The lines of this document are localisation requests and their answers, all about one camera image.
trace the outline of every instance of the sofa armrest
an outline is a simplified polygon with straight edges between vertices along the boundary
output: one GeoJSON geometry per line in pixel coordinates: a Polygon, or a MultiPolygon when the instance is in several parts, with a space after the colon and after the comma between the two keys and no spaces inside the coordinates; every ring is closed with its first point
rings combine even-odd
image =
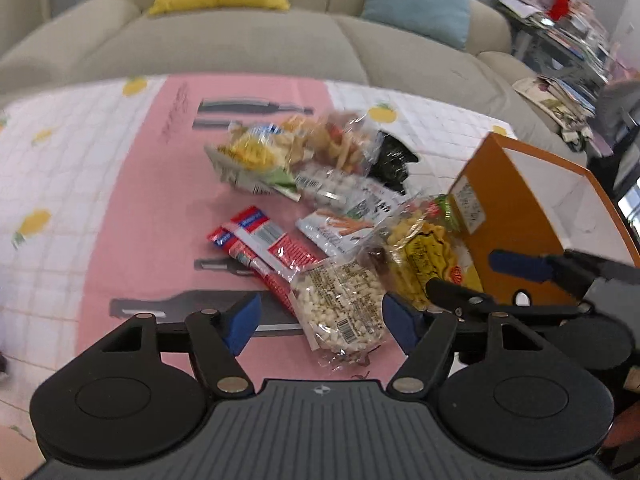
{"type": "Polygon", "coordinates": [[[130,0],[87,0],[68,10],[0,58],[0,94],[59,80],[139,16],[130,0]]]}
{"type": "Polygon", "coordinates": [[[471,23],[466,40],[466,51],[473,56],[481,52],[511,53],[511,28],[509,22],[495,9],[469,0],[471,23]]]}

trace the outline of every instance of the sofa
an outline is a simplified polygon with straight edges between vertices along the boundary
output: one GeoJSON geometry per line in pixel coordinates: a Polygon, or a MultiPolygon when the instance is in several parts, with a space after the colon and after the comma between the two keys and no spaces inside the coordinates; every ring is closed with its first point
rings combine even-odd
{"type": "Polygon", "coordinates": [[[461,52],[360,19],[364,0],[290,0],[287,12],[211,9],[146,15],[154,0],[87,0],[0,59],[0,104],[105,78],[181,72],[307,76],[395,89],[493,116],[516,136],[584,165],[511,88],[530,75],[510,56],[508,22],[470,0],[461,52]]]}

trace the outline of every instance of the open cardboard box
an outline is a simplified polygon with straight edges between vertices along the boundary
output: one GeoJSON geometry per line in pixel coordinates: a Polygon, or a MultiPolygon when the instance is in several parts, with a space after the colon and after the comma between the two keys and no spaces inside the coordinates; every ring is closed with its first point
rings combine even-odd
{"type": "Polygon", "coordinates": [[[530,256],[575,249],[640,267],[640,254],[595,177],[585,168],[499,134],[489,134],[450,191],[482,288],[511,304],[526,290],[533,304],[573,304],[557,285],[494,272],[489,254],[530,256]]]}

